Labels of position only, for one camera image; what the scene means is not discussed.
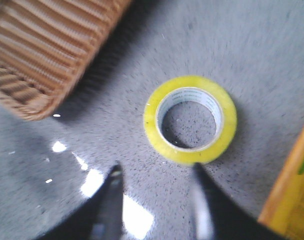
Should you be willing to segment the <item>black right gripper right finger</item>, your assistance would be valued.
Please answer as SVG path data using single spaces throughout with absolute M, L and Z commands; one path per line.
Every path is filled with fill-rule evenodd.
M 200 163 L 192 167 L 191 193 L 196 240 L 284 239 L 231 200 Z

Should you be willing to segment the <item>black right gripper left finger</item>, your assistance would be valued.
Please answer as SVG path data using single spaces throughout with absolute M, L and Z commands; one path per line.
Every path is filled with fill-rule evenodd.
M 123 233 L 124 177 L 120 164 L 103 185 L 66 220 L 44 234 L 44 240 L 119 240 Z

